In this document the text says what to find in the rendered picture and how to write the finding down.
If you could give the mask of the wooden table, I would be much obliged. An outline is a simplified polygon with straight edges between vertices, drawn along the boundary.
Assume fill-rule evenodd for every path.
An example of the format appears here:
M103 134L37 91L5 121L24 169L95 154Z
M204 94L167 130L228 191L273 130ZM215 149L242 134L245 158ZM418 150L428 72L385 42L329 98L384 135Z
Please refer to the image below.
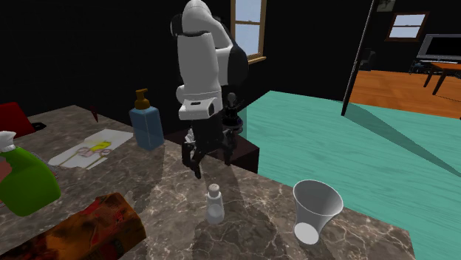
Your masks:
M443 81L445 80L447 73L448 72L455 72L455 71L461 71L461 64L447 64L447 63L440 63L440 62L431 62L431 69L429 71L429 74L426 78L426 82L424 83L424 87L427 87L428 83L431 80L432 75L434 74L435 71L440 70L442 72L437 85L434 88L434 91L432 92L433 95L436 95L439 88L443 84Z

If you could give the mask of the tall wood framed window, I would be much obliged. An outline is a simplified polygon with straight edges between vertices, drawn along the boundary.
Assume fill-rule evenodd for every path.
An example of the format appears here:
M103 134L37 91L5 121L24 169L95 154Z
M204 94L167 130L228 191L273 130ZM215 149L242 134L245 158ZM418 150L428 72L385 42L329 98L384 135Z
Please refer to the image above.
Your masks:
M249 64L266 59L264 30L267 0L230 0L230 31Z

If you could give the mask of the orange red box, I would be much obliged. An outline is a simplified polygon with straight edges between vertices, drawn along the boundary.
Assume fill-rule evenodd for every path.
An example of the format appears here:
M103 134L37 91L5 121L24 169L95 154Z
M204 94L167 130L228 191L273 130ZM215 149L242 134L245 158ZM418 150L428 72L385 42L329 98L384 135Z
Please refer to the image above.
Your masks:
M146 238L143 223L119 193L0 255L0 260L118 260Z

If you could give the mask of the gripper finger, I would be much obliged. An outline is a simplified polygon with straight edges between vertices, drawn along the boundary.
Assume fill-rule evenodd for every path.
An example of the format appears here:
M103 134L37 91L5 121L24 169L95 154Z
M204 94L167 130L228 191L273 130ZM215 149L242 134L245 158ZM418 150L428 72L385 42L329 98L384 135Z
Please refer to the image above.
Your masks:
M231 157L236 148L236 137L233 131L223 131L222 150L224 154L225 164L231 164Z
M197 179L202 177L199 163L203 157L204 153L194 143L184 142L182 144L182 163L194 172Z

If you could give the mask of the grey framed television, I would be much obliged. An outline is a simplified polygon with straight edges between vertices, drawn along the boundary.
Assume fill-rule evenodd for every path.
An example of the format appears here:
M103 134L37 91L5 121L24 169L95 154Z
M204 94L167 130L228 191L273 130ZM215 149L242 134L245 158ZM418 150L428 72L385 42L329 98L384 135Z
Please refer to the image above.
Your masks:
M461 61L461 34L427 34L417 58Z

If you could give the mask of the white flared cup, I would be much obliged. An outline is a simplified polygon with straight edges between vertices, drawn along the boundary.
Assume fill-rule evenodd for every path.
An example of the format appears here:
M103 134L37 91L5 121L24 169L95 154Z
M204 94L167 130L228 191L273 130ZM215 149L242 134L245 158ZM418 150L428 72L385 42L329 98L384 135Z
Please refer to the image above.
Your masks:
M297 182L293 197L296 203L293 234L303 244L317 243L325 224L344 208L341 195L333 187L314 179Z

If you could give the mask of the white sheet with drawing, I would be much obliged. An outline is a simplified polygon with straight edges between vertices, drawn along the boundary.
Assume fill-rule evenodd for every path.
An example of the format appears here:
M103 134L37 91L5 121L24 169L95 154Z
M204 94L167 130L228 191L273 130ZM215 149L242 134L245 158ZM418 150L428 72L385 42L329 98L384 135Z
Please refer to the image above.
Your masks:
M133 136L131 132L104 129L53 157L48 163L62 168L79 167L89 170L106 160L112 151Z

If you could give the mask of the white salt shaker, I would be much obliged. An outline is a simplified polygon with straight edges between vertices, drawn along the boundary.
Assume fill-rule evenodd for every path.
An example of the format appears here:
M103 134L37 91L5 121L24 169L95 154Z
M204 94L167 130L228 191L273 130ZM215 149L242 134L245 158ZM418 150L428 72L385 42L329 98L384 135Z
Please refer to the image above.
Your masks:
M225 217L222 193L217 184L210 184L208 186L206 199L208 204L205 217L211 225L217 225Z

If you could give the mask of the small wood framed window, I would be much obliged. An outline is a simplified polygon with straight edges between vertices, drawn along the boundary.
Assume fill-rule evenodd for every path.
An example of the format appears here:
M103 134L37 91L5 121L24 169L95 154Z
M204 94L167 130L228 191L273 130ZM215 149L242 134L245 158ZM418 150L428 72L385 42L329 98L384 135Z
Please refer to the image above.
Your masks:
M430 12L394 13L385 41L418 42Z

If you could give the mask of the dark chair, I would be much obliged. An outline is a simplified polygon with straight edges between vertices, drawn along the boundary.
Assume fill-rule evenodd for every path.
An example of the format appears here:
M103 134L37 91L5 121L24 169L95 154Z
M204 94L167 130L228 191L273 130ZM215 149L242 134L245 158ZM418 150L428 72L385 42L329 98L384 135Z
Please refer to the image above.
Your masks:
M359 70L371 71L376 59L376 52L371 48L365 48L362 56Z

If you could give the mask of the wall picture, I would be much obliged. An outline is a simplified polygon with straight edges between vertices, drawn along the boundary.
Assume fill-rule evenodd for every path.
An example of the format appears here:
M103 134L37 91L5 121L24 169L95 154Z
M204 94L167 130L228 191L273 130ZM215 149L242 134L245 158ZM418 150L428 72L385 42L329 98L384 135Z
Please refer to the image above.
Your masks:
M387 13L393 11L396 0L378 0L376 11L378 13Z

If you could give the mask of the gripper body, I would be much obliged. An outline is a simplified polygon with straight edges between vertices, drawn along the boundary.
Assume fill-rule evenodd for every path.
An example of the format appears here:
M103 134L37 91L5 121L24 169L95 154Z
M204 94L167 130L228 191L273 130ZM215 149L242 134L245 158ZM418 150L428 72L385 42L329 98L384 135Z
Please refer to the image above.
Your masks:
M212 152L223 148L224 134L222 118L210 117L206 120L192 120L196 151Z

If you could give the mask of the green spray bottle white cap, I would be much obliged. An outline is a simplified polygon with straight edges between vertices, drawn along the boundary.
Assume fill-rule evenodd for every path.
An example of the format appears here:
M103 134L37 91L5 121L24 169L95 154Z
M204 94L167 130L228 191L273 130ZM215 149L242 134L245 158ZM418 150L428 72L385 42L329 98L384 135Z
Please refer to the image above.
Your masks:
M59 199L61 190L52 170L18 147L14 131L0 131L0 202L17 216L28 216Z

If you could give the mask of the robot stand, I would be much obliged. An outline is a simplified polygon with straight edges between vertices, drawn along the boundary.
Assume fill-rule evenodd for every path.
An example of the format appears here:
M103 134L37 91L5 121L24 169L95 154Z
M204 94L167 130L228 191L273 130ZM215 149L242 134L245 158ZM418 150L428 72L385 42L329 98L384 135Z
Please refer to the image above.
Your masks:
M167 134L165 139L181 146L185 141L187 133L188 130L183 129ZM259 167L259 147L252 144L244 137L241 137L239 134L236 135L236 144L237 147L233 151L230 161L231 164L257 174Z

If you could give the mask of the red flat object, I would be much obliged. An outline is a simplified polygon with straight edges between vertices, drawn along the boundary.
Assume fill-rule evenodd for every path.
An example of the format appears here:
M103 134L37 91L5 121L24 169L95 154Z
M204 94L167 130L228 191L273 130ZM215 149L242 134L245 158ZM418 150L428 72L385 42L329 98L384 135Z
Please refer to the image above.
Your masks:
M13 131L15 138L35 132L31 122L16 102L0 104L0 131Z

